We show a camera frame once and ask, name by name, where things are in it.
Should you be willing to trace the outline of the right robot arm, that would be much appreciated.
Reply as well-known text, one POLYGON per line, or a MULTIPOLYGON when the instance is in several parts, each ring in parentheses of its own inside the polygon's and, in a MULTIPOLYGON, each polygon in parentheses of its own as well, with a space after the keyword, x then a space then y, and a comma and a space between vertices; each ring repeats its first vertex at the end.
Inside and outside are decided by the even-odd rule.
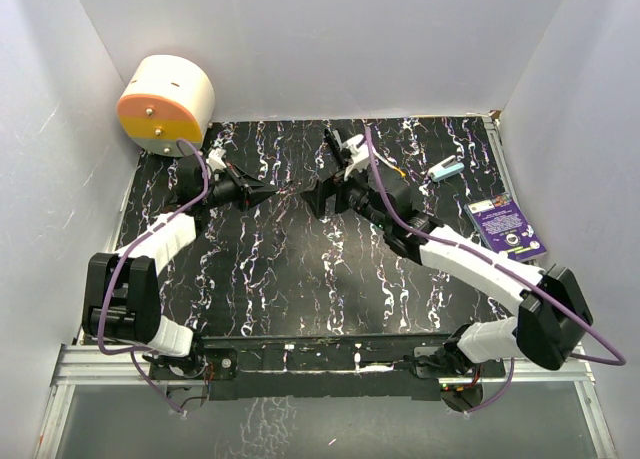
POLYGON ((460 326, 427 359, 430 367, 466 376, 489 360, 526 358, 551 371, 561 368, 593 318, 575 275, 555 265, 544 271, 500 256, 415 208, 409 186, 384 174, 377 186, 368 172, 337 173, 302 192, 316 217, 326 202, 352 210, 379 227, 397 255, 453 276, 496 300, 510 317, 460 326))

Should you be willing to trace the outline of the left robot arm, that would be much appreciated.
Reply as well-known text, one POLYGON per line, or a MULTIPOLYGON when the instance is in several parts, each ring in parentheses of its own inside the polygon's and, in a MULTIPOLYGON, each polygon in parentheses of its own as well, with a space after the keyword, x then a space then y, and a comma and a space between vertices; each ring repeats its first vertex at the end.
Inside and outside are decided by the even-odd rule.
POLYGON ((202 233, 206 213, 227 205, 247 211, 279 189, 233 165, 222 149, 179 159, 176 178, 173 198, 144 233, 89 260, 82 328, 100 343, 122 342, 125 351, 142 351, 151 363, 194 378, 207 355, 191 328, 163 314, 159 277, 202 233))

